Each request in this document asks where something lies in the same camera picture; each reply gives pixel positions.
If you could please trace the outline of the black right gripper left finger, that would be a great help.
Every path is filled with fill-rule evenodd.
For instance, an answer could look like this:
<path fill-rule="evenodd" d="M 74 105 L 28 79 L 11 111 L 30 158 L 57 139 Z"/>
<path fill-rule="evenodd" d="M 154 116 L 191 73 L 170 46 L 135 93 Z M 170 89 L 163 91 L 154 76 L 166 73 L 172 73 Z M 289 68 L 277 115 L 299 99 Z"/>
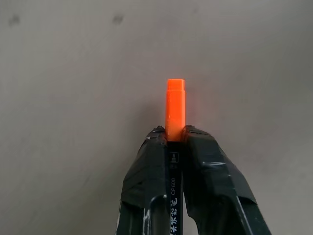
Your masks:
<path fill-rule="evenodd" d="M 169 164 L 162 126 L 146 136 L 128 170 L 120 198 L 117 235 L 169 234 Z"/>

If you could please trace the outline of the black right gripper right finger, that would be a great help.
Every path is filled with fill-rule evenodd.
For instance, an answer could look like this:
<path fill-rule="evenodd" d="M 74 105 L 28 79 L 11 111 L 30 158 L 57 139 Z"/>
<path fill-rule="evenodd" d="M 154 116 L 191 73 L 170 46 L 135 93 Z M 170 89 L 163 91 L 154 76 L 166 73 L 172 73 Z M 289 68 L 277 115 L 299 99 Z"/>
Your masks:
<path fill-rule="evenodd" d="M 183 192 L 200 235 L 269 235 L 244 175 L 208 132 L 187 125 L 182 134 Z"/>

